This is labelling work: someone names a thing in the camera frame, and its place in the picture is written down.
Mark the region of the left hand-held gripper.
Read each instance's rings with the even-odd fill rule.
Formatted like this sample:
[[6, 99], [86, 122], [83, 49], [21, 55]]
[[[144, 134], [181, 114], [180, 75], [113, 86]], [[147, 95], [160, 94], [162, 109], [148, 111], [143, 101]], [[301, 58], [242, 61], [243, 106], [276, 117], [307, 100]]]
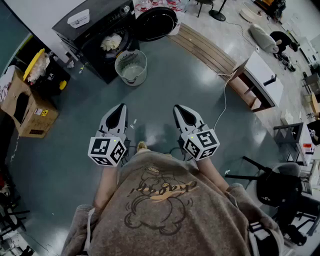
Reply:
[[125, 134], [128, 109], [124, 103], [110, 109], [101, 119], [99, 130], [90, 138], [87, 155], [99, 166], [117, 167], [127, 153]]

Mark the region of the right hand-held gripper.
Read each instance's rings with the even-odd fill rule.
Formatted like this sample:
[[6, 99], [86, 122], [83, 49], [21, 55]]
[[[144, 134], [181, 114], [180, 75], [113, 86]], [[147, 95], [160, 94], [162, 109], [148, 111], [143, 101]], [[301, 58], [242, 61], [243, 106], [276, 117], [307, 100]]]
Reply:
[[182, 150], [195, 161], [211, 157], [220, 142], [215, 131], [204, 124], [200, 114], [195, 110], [176, 104], [173, 107], [173, 117], [176, 127], [180, 130]]

